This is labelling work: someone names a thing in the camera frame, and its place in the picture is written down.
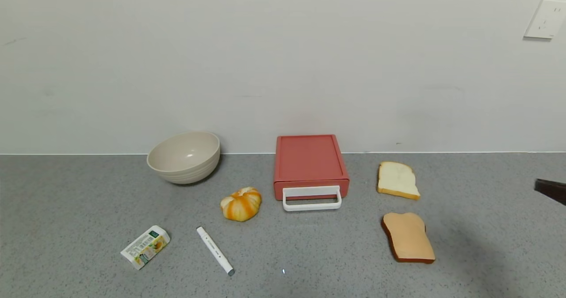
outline ceramic bowl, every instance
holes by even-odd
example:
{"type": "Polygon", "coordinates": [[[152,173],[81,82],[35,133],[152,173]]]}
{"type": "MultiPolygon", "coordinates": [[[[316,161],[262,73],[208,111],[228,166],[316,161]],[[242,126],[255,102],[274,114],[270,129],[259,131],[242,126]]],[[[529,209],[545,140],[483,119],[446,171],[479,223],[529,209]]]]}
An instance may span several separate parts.
{"type": "Polygon", "coordinates": [[[163,179],[176,184],[204,179],[219,160],[220,139],[202,131],[175,135],[156,145],[147,155],[147,165],[163,179]]]}

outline gray countertop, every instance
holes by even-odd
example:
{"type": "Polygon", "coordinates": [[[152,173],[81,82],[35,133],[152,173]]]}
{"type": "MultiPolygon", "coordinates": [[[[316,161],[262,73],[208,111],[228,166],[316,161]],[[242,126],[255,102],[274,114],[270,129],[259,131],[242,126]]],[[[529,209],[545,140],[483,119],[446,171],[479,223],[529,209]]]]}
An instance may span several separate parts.
{"type": "Polygon", "coordinates": [[[340,209],[286,213],[273,197],[273,155],[223,156],[191,186],[162,181],[145,156],[1,156],[0,297],[563,296],[566,208],[532,187],[566,182],[565,154],[344,159],[351,181],[340,209]],[[413,167],[421,199],[376,193],[385,160],[413,167]],[[263,195],[259,214],[226,220],[220,200],[249,185],[263,195]],[[427,224],[434,264],[400,264],[390,252],[380,218],[409,211],[427,224]],[[154,224],[172,240],[135,270],[120,251],[154,224]]]}

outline white bread slice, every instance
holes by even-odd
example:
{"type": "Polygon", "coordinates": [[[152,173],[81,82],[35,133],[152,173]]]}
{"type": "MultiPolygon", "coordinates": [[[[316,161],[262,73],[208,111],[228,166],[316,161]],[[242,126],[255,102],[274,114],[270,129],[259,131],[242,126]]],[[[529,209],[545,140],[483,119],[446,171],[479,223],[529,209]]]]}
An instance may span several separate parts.
{"type": "Polygon", "coordinates": [[[421,195],[416,181],[415,173],[408,165],[389,161],[379,165],[378,192],[380,193],[419,199],[421,195]]]}
{"type": "Polygon", "coordinates": [[[388,213],[382,219],[382,227],[396,261],[432,264],[436,260],[425,223],[417,214],[388,213]]]}

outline product label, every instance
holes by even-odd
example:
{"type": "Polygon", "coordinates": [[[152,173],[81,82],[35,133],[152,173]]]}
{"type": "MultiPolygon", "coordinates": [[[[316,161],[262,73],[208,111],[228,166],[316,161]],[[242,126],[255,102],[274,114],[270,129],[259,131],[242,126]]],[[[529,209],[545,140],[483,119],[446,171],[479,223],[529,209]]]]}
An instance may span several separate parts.
{"type": "Polygon", "coordinates": [[[165,246],[167,246],[167,242],[163,236],[151,231],[148,235],[138,238],[126,251],[134,257],[136,263],[143,266],[147,264],[153,256],[161,252],[165,246]]]}

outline white marker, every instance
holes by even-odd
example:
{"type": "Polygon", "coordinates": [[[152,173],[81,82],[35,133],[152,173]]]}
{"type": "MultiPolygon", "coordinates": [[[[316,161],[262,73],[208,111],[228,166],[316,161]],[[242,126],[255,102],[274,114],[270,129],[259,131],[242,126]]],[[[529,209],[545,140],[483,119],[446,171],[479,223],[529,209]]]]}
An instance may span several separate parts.
{"type": "Polygon", "coordinates": [[[207,245],[208,250],[210,250],[216,260],[218,260],[220,266],[222,266],[222,268],[224,268],[224,270],[228,273],[228,276],[234,275],[234,268],[232,268],[232,265],[230,265],[226,257],[224,257],[224,254],[222,254],[222,252],[220,251],[220,248],[216,246],[214,240],[212,240],[210,235],[206,233],[204,228],[202,226],[199,226],[196,228],[196,231],[199,233],[200,238],[202,238],[203,242],[207,245]]]}

